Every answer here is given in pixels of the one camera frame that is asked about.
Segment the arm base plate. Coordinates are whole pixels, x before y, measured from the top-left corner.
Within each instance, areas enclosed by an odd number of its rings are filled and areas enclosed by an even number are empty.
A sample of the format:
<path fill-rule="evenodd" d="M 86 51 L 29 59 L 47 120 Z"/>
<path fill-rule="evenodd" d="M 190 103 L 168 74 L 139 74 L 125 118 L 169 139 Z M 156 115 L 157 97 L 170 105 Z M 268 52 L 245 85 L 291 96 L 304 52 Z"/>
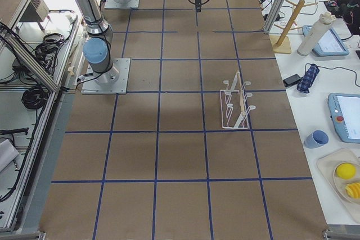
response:
<path fill-rule="evenodd" d="M 88 76 L 82 84 L 82 94 L 126 94 L 131 65 L 130 58 L 113 58 L 112 68 L 99 78 Z"/>
<path fill-rule="evenodd" d="M 106 0 L 105 9 L 137 9 L 140 0 Z"/>

